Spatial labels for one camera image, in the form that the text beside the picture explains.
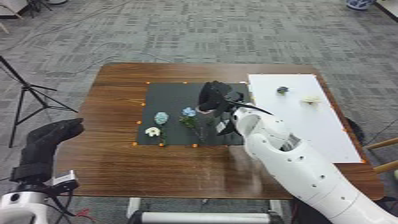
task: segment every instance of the metal stand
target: metal stand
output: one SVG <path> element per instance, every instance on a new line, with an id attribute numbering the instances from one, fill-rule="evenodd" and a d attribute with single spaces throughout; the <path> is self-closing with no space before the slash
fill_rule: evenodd
<path id="1" fill-rule="evenodd" d="M 12 124 L 12 132 L 10 132 L 10 139 L 8 139 L 8 148 L 12 148 L 12 144 L 14 144 L 14 136 L 16 136 L 16 127 L 17 125 L 28 120 L 28 118 L 44 110 L 44 109 L 55 109 L 55 110 L 65 110 L 65 111 L 72 111 L 74 113 L 78 113 L 78 111 L 69 107 L 65 106 L 63 103 L 60 103 L 37 89 L 44 89 L 44 90 L 51 90 L 51 91 L 56 91 L 56 89 L 51 89 L 44 86 L 37 86 L 33 84 L 30 84 L 14 68 L 10 67 L 8 65 L 8 62 L 5 61 L 3 57 L 0 56 L 0 62 L 3 64 L 3 66 L 7 67 L 10 73 L 12 73 L 12 76 L 17 80 L 17 82 L 21 83 L 21 95 L 19 95 L 19 102 L 17 102 L 17 108 L 16 108 L 16 118 L 14 118 L 14 124 Z M 19 115 L 21 115 L 21 105 L 23 105 L 23 99 L 24 99 L 24 94 L 26 92 L 32 94 L 35 100 L 39 101 L 39 104 L 40 104 L 40 108 L 33 111 L 33 113 L 23 118 L 19 119 Z M 48 102 L 44 101 L 44 99 L 51 100 L 60 106 L 49 106 L 48 105 Z"/>
<path id="2" fill-rule="evenodd" d="M 181 213 L 140 211 L 140 198 L 129 198 L 127 224 L 282 224 L 275 212 L 266 213 Z"/>
<path id="3" fill-rule="evenodd" d="M 37 13 L 40 12 L 40 6 L 44 6 L 46 9 L 49 11 L 53 11 L 49 6 L 48 6 L 48 4 L 46 4 L 46 2 L 42 0 L 26 0 L 26 2 L 28 2 L 28 7 L 30 7 L 30 16 L 32 16 L 32 18 L 33 18 L 33 11 Z"/>

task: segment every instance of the black mat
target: black mat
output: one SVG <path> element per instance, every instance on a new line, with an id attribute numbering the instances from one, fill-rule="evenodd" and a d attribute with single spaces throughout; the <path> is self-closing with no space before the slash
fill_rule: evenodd
<path id="1" fill-rule="evenodd" d="M 186 107 L 191 109 L 197 106 L 199 92 L 202 88 L 200 83 L 179 84 L 179 83 L 152 83 L 147 87 L 145 93 L 145 108 L 142 113 L 142 124 L 138 127 L 138 145 L 156 145 L 159 143 L 158 137 L 145 135 L 145 129 L 154 127 L 154 115 L 158 112 L 168 114 L 168 121 L 165 123 L 167 133 L 167 145 L 241 145 L 243 139 L 236 133 L 223 136 L 216 136 L 215 126 L 220 122 L 220 118 L 213 118 L 211 115 L 197 113 L 199 127 L 197 133 L 202 138 L 197 137 L 195 132 L 188 129 L 181 122 L 181 111 Z M 245 102 L 248 102 L 248 90 L 245 84 L 229 84 L 232 89 L 245 94 Z"/>

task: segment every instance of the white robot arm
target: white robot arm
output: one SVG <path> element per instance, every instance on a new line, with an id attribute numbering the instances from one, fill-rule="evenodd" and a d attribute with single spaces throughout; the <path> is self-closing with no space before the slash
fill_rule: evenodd
<path id="1" fill-rule="evenodd" d="M 335 224 L 396 224 L 350 184 L 334 164 L 287 131 L 284 121 L 255 109 L 239 107 L 231 122 L 245 140 L 245 151 L 264 165 L 291 195 Z"/>

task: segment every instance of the gray carpet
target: gray carpet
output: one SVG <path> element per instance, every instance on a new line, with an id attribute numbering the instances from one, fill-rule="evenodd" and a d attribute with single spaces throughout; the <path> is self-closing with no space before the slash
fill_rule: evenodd
<path id="1" fill-rule="evenodd" d="M 71 0 L 33 19 L 26 14 L 23 21 L 1 22 L 10 30 L 10 35 L 0 33 L 1 55 L 28 81 L 60 90 L 51 96 L 74 108 L 99 67 L 110 62 L 280 63 L 318 68 L 342 113 L 367 139 L 398 118 L 398 25 L 374 7 L 355 12 L 341 0 Z M 21 125 L 8 149 L 17 91 L 1 72 L 0 177 L 17 163 L 28 131 L 74 116 L 58 111 L 40 113 Z M 23 111 L 35 107 L 28 99 Z M 392 125 L 376 141 L 396 134 Z M 396 147 L 369 155 L 373 165 L 396 159 Z M 398 196 L 390 173 L 380 178 L 385 194 Z M 1 182 L 0 192 L 8 188 Z M 167 203 L 181 209 L 195 204 L 190 200 Z M 76 209 L 90 207 L 95 211 L 101 223 L 122 223 L 113 217 L 122 204 L 126 199 L 117 198 L 74 201 Z"/>

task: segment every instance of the tripod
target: tripod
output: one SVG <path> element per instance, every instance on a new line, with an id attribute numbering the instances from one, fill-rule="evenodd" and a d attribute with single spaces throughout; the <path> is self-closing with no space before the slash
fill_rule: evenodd
<path id="1" fill-rule="evenodd" d="M 58 101 L 56 101 L 56 100 L 55 100 L 55 99 L 53 99 L 53 98 L 51 98 L 51 97 L 49 97 L 39 90 L 37 90 L 37 89 L 44 89 L 44 90 L 56 91 L 56 89 L 51 89 L 51 88 L 48 88 L 48 87 L 44 87 L 44 86 L 37 86 L 37 85 L 30 84 L 30 83 L 23 80 L 23 78 L 21 78 L 21 76 L 19 76 L 19 74 L 17 74 L 14 68 L 10 67 L 8 62 L 5 61 L 5 59 L 3 59 L 1 56 L 0 56 L 0 62 L 1 62 L 1 64 L 3 64 L 3 66 L 7 67 L 10 73 L 12 73 L 12 76 L 14 76 L 16 81 L 17 81 L 19 84 L 21 84 L 21 95 L 19 95 L 19 102 L 17 102 L 17 108 L 16 108 L 16 118 L 14 118 L 12 132 L 10 132 L 10 139 L 8 139 L 8 148 L 12 148 L 14 137 L 16 137 L 16 127 L 17 127 L 17 125 L 28 120 L 30 117 L 32 117 L 42 110 L 46 110 L 46 109 L 65 110 L 65 111 L 72 111 L 74 113 L 78 113 L 78 111 L 76 111 L 71 107 L 67 107 L 65 104 L 62 104 L 62 103 L 60 103 L 60 102 L 58 102 Z M 24 94 L 26 94 L 26 92 L 32 94 L 35 100 L 39 101 L 40 108 L 33 111 L 33 113 L 32 113 L 23 119 L 19 119 L 19 117 L 21 117 L 21 105 L 23 105 L 23 99 L 24 99 Z M 51 100 L 60 106 L 49 106 L 49 105 L 48 105 L 48 102 L 44 101 L 44 99 Z"/>

